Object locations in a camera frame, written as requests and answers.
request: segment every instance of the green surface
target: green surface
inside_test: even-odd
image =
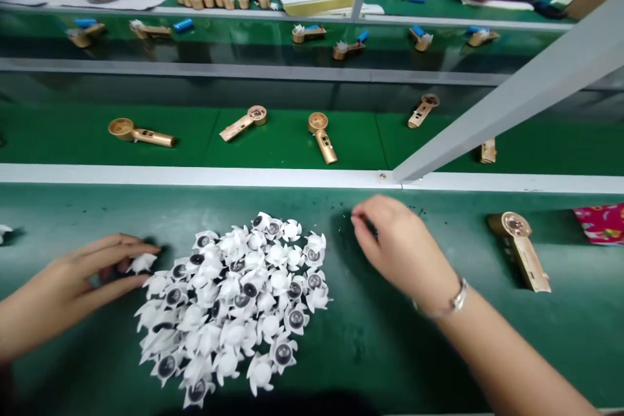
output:
[[[316,109],[278,110],[270,101],[259,103],[268,109],[267,124],[249,128],[229,143],[219,132],[246,109],[0,103],[0,163],[385,170],[398,166],[456,118],[435,110],[419,128],[409,129],[408,112],[323,109],[338,156],[337,163],[326,166],[307,130]],[[163,148],[118,140],[107,126],[120,117],[173,135],[179,144]],[[532,118],[497,137],[495,164],[480,164],[475,150],[439,170],[624,176],[624,166],[614,162],[623,132],[624,123]]]
[[[223,233],[263,210],[326,234],[324,270],[335,299],[298,338],[298,364],[274,377],[274,397],[350,389],[382,413],[486,411],[460,357],[360,253],[348,213],[371,194],[310,188],[3,185],[2,222],[21,234],[0,247],[0,298],[52,258],[109,233],[151,237],[167,246],[155,266],[168,268],[174,258],[188,254],[195,232],[210,228]],[[621,198],[391,194],[421,215],[460,274],[593,404],[624,406],[624,250],[589,245],[569,210]],[[505,210],[519,211],[531,223],[552,294],[524,289],[504,246],[489,233],[485,216]],[[23,413],[177,414],[183,403],[177,380],[161,390],[149,376],[151,365],[138,366],[143,333],[135,333],[132,316],[144,300],[144,292],[133,292],[17,361]],[[238,402],[251,398],[243,376],[228,379],[208,398],[207,411],[228,396]]]

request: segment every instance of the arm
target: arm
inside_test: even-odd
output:
[[[375,239],[365,219],[378,232]],[[354,208],[357,241],[372,265],[425,313],[448,309],[459,292],[455,271],[424,223],[407,207],[377,195]],[[557,373],[474,289],[463,309],[437,321],[499,415],[596,416]]]

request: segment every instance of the metal frame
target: metal frame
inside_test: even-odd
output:
[[[398,165],[393,180],[419,179],[624,66],[623,11],[624,0],[605,2]]]

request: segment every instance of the gold plastic handle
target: gold plastic handle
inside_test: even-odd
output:
[[[145,143],[157,144],[160,146],[167,146],[171,148],[177,142],[177,138],[171,135],[165,135],[164,133],[156,133],[152,130],[134,129],[132,130],[132,136],[135,140]]]
[[[332,164],[338,161],[336,153],[333,150],[332,142],[325,130],[317,131],[314,136],[317,139],[318,147],[323,155],[326,164]]]
[[[522,262],[522,271],[526,274],[526,280],[537,293],[551,292],[548,275],[541,267],[538,255],[533,249],[533,244],[528,237],[512,237],[512,248],[516,257]]]
[[[247,130],[247,128],[253,123],[254,119],[245,115],[219,133],[219,135],[224,139],[224,141],[229,142],[232,138]]]

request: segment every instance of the forearm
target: forearm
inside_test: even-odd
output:
[[[496,414],[595,416],[596,409],[469,287],[464,308],[438,320]]]

